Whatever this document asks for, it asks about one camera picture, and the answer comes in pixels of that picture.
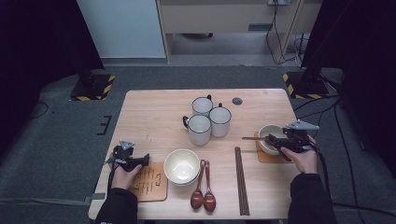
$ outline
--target person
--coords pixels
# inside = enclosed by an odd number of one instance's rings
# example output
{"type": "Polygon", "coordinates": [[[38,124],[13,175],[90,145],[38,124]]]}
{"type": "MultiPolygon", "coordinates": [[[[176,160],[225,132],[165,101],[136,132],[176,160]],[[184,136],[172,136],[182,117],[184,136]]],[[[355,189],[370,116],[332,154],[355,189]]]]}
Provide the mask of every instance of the person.
{"type": "MultiPolygon", "coordinates": [[[[309,138],[315,144],[315,140],[311,136],[309,138]]],[[[288,223],[337,223],[332,202],[318,175],[317,152],[309,149],[303,153],[295,153],[285,147],[280,150],[294,161],[301,172],[290,183],[291,203],[288,223]]],[[[138,165],[128,173],[119,166],[116,167],[111,190],[94,223],[135,224],[137,222],[137,198],[128,189],[141,168],[142,166],[138,165]]]]}
{"type": "MultiPolygon", "coordinates": [[[[311,136],[308,137],[313,144],[316,143],[311,136]]],[[[294,161],[301,172],[290,183],[289,224],[337,223],[332,201],[326,194],[318,174],[317,152],[309,149],[303,153],[295,153],[285,147],[280,150],[294,161]]]]}
{"type": "Polygon", "coordinates": [[[142,165],[137,165],[131,172],[126,172],[116,165],[111,190],[103,203],[94,223],[137,223],[137,197],[129,188],[142,165]]]}

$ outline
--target black and yellow hazard tape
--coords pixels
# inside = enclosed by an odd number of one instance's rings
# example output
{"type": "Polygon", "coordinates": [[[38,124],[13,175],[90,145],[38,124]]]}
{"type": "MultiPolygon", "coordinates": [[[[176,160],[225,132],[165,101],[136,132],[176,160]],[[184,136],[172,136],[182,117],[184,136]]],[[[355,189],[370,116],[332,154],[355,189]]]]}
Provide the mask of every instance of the black and yellow hazard tape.
{"type": "Polygon", "coordinates": [[[288,88],[289,95],[292,99],[319,99],[328,97],[329,94],[298,94],[295,92],[292,83],[290,82],[288,74],[283,74],[283,80],[288,88]]]}
{"type": "Polygon", "coordinates": [[[70,95],[71,101],[90,101],[90,100],[105,100],[108,92],[113,85],[114,78],[116,76],[107,75],[107,76],[95,76],[95,80],[98,82],[98,87],[96,88],[96,93],[87,93],[82,92],[81,94],[72,94],[70,95]]]}

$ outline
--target chopsticks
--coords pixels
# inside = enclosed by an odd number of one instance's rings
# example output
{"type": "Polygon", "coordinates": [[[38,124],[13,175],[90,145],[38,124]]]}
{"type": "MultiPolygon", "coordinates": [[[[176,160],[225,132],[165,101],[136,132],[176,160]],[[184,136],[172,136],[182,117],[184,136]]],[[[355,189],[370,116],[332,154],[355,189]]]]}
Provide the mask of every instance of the chopsticks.
{"type": "Polygon", "coordinates": [[[250,216],[248,195],[245,184],[244,167],[242,165],[241,148],[235,147],[236,177],[238,181],[239,212],[241,216],[250,216]]]}

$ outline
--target spoon head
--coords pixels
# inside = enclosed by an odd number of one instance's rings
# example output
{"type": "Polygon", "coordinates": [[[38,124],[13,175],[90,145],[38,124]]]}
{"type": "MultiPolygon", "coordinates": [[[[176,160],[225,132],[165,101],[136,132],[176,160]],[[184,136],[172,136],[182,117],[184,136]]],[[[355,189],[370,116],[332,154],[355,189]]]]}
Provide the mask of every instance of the spoon head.
{"type": "Polygon", "coordinates": [[[198,209],[201,207],[201,205],[204,203],[204,195],[200,190],[195,191],[191,195],[190,203],[193,209],[198,209]]]}
{"type": "Polygon", "coordinates": [[[216,208],[216,199],[215,195],[212,192],[208,191],[204,197],[204,208],[208,212],[215,211],[216,208]]]}

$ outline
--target hand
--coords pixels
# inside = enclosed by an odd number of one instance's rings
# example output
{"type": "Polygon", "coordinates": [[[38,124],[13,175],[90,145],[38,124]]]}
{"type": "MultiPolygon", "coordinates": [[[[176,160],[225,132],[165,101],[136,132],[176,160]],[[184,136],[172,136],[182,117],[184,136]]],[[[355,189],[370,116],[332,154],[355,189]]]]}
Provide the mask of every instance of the hand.
{"type": "MultiPolygon", "coordinates": [[[[310,135],[308,135],[309,140],[315,144],[316,141],[313,139],[310,135]]],[[[282,150],[283,153],[286,154],[287,157],[292,159],[294,163],[297,166],[297,169],[305,174],[317,174],[318,169],[317,169],[317,163],[318,163],[318,158],[317,158],[317,152],[313,149],[309,149],[303,153],[295,153],[288,148],[282,147],[280,150],[282,150]]]]}
{"type": "Polygon", "coordinates": [[[133,182],[134,177],[139,173],[142,165],[137,165],[131,172],[126,172],[122,167],[118,167],[116,164],[116,170],[114,171],[113,182],[111,183],[111,188],[118,189],[129,189],[133,182]]]}

